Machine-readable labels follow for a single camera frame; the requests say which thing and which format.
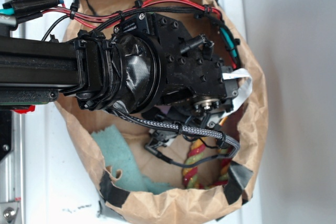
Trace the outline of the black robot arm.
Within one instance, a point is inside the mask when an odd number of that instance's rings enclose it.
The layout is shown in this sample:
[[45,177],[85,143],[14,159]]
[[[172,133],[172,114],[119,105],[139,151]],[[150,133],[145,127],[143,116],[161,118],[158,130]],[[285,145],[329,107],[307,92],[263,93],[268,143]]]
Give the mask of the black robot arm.
[[198,120],[230,112],[238,96],[233,68],[214,54],[204,34],[192,36],[176,19],[141,13],[111,38],[81,31],[72,42],[1,37],[1,109],[75,97],[83,110],[104,110],[157,130],[208,135],[167,119],[160,105],[181,106]]

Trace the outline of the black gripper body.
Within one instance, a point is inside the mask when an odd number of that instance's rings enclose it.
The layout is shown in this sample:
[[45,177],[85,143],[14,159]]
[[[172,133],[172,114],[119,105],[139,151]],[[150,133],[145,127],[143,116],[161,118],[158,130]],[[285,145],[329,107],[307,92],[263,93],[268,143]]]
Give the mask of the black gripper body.
[[233,68],[204,34],[192,37],[178,20],[143,16],[143,124],[175,134],[212,135],[236,109]]

